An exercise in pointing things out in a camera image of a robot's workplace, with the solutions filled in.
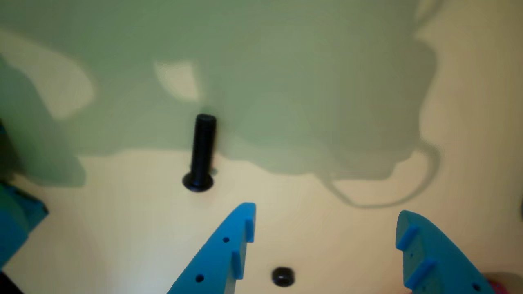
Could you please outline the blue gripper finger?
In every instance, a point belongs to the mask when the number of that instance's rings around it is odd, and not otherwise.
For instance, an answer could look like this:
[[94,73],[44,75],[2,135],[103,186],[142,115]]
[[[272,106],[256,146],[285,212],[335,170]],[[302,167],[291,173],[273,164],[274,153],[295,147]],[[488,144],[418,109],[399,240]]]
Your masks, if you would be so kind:
[[169,294],[233,294],[243,279],[247,244],[254,242],[256,205],[241,203],[185,267]]
[[403,285],[413,294],[495,292],[459,247],[420,214],[399,213],[396,249],[403,253]]

